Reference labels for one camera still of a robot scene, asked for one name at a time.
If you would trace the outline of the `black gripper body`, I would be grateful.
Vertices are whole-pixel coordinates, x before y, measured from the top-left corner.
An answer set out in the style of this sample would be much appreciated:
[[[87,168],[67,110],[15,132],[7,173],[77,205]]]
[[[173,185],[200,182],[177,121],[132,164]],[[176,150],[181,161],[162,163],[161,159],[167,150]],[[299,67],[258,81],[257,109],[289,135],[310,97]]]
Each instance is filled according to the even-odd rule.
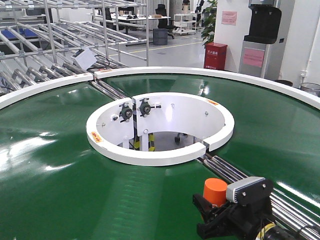
[[[240,190],[236,194],[237,203],[229,201],[230,205],[216,218],[241,218],[240,232],[235,235],[240,240],[266,239],[268,232],[275,227],[270,199],[273,189],[273,182],[265,179]]]

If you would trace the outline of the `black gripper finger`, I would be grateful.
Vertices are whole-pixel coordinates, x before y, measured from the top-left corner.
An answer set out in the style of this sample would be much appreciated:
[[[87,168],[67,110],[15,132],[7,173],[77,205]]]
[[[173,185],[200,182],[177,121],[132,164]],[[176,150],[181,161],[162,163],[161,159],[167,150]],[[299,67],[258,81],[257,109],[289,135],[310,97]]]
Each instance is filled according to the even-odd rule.
[[[213,209],[215,209],[214,205],[198,193],[192,195],[192,203],[200,212],[202,219],[205,222],[208,222],[213,215]]]
[[[203,239],[235,236],[240,232],[240,225],[243,224],[241,218],[230,216],[218,216],[208,223],[198,223],[197,234]]]

